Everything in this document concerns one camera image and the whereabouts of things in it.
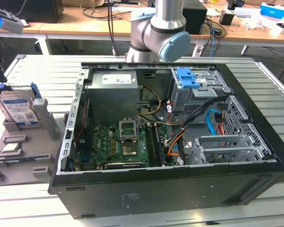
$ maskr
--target blue and white box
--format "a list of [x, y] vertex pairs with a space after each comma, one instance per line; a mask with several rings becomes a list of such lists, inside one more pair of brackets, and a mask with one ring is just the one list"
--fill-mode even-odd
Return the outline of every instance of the blue and white box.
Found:
[[284, 6], [278, 6], [275, 4], [262, 3], [260, 6], [261, 15], [275, 17], [282, 19], [284, 17]]

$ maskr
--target black computer case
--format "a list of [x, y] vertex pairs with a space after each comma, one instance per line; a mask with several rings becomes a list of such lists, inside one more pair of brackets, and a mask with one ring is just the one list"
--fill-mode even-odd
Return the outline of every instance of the black computer case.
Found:
[[[172, 67], [176, 63], [160, 63]], [[105, 64], [84, 64], [87, 69]], [[135, 63], [133, 68], [142, 64]], [[208, 67], [181, 64], [181, 67]], [[284, 181], [284, 142], [251, 100], [226, 64], [215, 64], [269, 148], [272, 163], [248, 165], [131, 169], [53, 175], [52, 188], [73, 218], [107, 217], [248, 204], [272, 185]]]
[[[15, 15], [23, 4], [24, 0], [0, 0], [0, 9]], [[18, 17], [27, 21], [57, 23], [62, 13], [62, 0], [27, 0]]]

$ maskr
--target light blue robot arm cap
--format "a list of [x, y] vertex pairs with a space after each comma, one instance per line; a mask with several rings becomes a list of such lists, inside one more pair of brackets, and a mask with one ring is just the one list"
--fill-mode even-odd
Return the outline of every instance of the light blue robot arm cap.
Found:
[[155, 14], [156, 14], [155, 8], [149, 8], [149, 7], [137, 8], [132, 11], [131, 21], [151, 18]]
[[179, 32], [169, 38], [159, 51], [159, 58], [164, 61], [176, 61], [189, 50], [191, 38], [188, 32]]

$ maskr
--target green circuit board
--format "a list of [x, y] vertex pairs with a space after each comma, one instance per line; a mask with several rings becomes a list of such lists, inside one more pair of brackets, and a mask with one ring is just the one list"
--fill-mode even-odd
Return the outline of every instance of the green circuit board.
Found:
[[[92, 149], [89, 154], [80, 154], [78, 160], [81, 171], [104, 169], [107, 163], [143, 162], [150, 167], [145, 137], [145, 126], [139, 126], [138, 140], [121, 141], [119, 126], [95, 127]], [[123, 127], [123, 135], [131, 135], [134, 131], [130, 127]], [[165, 126], [158, 127], [158, 133], [163, 145], [167, 138]]]

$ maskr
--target hard drive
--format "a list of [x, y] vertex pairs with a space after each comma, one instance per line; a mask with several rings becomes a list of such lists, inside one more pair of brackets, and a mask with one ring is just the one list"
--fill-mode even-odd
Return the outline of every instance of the hard drive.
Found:
[[33, 102], [39, 95], [36, 87], [8, 86], [0, 94], [0, 110], [6, 121], [16, 122], [20, 128], [37, 124], [40, 119], [33, 110]]

